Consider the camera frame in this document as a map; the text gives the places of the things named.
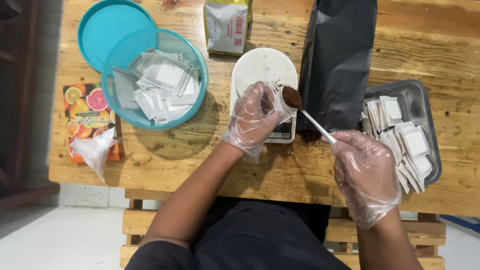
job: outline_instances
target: orange box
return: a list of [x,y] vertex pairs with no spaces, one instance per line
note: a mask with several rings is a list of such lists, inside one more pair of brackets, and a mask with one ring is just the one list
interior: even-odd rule
[[[107,161],[123,160],[120,117],[108,107],[100,83],[64,86],[63,104],[69,145],[75,137],[91,139],[110,128],[115,128],[115,138],[118,139],[118,143],[110,149]],[[70,147],[70,161],[84,162],[72,147]]]

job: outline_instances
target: hand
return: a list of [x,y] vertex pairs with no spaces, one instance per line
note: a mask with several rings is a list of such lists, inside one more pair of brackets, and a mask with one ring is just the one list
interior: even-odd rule
[[248,86],[235,101],[227,131],[220,138],[243,150],[247,154],[245,159],[252,163],[258,163],[264,142],[279,120],[278,113],[267,114],[272,109],[266,108],[269,99],[273,101],[275,97],[266,83]]
[[332,136],[335,181],[355,223],[369,229],[402,202],[392,150],[359,131]]

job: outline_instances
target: coffee package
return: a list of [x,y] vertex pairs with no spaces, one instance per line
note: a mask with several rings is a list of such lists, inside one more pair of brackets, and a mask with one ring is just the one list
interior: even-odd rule
[[252,0],[206,0],[204,6],[207,51],[242,55]]

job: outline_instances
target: person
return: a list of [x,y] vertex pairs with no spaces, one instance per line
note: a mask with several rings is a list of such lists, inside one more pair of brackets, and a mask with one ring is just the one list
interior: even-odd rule
[[[158,209],[126,270],[349,269],[322,244],[326,222],[310,222],[312,208],[301,217],[281,203],[216,198],[237,162],[258,160],[277,125],[280,115],[262,110],[266,97],[275,98],[258,82],[237,99],[220,143]],[[400,220],[391,150],[358,131],[332,136],[335,180],[357,224],[361,268],[422,269]]]

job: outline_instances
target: digital scale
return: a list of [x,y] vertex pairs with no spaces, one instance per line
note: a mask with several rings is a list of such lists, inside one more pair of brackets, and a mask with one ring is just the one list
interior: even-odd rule
[[[253,49],[240,57],[233,68],[230,90],[230,116],[233,113],[233,105],[237,98],[243,95],[243,92],[247,90],[249,85],[253,85],[258,81],[265,82],[273,91],[281,91],[283,86],[290,86],[298,90],[297,70],[285,54],[272,48]],[[297,112],[295,111],[292,117],[273,130],[266,142],[277,144],[293,142],[296,123]]]

